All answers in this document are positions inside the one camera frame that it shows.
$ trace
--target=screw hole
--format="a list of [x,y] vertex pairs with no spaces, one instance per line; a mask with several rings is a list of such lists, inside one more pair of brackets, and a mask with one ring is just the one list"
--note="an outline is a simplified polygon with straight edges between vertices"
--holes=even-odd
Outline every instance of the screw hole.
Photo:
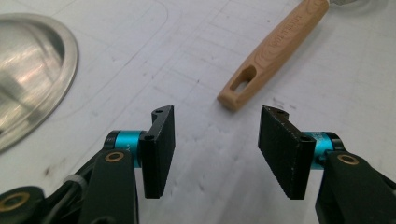
[[108,162],[115,162],[115,161],[120,161],[124,157],[124,154],[122,152],[111,152],[108,153],[107,156],[105,157],[105,160]]
[[357,164],[359,164],[359,161],[355,157],[351,157],[349,155],[338,155],[337,158],[341,162],[349,164],[349,165],[357,165]]

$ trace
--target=wooden spoon handle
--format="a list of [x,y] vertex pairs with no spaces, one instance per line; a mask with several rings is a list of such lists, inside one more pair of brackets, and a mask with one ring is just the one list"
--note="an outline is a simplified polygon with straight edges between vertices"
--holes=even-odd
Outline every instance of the wooden spoon handle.
[[327,0],[304,0],[246,58],[218,100],[234,111],[242,107],[297,50],[328,9]]

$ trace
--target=black plastic bracket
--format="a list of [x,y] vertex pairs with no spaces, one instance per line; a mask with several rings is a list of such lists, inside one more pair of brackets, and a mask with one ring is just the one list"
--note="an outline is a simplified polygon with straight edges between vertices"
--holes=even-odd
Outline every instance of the black plastic bracket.
[[280,187],[293,200],[305,196],[316,140],[300,132],[289,114],[270,106],[262,107],[259,148]]
[[145,196],[158,199],[163,195],[176,146],[174,107],[158,108],[151,118],[152,126],[140,135],[139,146]]

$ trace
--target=brass insert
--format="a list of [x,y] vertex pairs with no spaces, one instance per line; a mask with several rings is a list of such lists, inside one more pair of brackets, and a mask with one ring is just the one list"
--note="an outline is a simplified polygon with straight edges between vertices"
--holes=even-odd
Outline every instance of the brass insert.
[[17,192],[0,201],[0,212],[12,211],[19,208],[29,200],[28,192]]
[[111,152],[106,156],[106,161],[108,162],[116,162],[122,160],[124,154],[122,152]]
[[355,157],[351,157],[349,155],[341,154],[341,155],[338,155],[337,158],[341,162],[349,164],[349,165],[357,165],[357,164],[359,164],[359,161]]

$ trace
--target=metal bowl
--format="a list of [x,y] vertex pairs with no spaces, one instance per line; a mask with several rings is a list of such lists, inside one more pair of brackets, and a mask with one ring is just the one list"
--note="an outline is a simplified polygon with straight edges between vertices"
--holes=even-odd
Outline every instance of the metal bowl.
[[77,64],[76,39],[58,21],[0,15],[0,152],[49,116],[67,93]]

